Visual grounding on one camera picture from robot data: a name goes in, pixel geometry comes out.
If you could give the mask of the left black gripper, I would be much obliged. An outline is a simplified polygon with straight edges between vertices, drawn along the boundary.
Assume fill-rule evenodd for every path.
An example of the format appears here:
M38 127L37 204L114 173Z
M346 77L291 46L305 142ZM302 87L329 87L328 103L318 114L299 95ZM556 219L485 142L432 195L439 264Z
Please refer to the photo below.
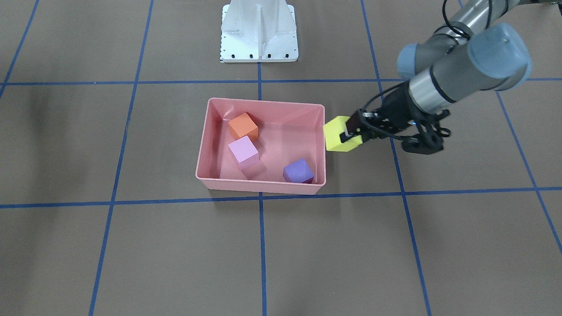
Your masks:
M451 136L441 120L450 115L448 109L428 114L414 104L409 84L400 83L373 96L345 122L341 143L362 143L368 139L393 138L402 150L430 155L444 150L444 138Z

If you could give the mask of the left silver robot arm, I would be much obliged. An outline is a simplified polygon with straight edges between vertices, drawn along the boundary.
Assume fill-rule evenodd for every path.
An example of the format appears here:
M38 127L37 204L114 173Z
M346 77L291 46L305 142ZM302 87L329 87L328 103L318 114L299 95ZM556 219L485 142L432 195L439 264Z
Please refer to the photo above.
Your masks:
M404 82L371 98L349 116L324 126L326 149L349 152L368 140L393 138L402 150L434 154L451 136L441 120L448 108L477 91L504 91L524 82L533 64L509 24L497 20L531 0L470 0L424 43L405 46L397 58Z

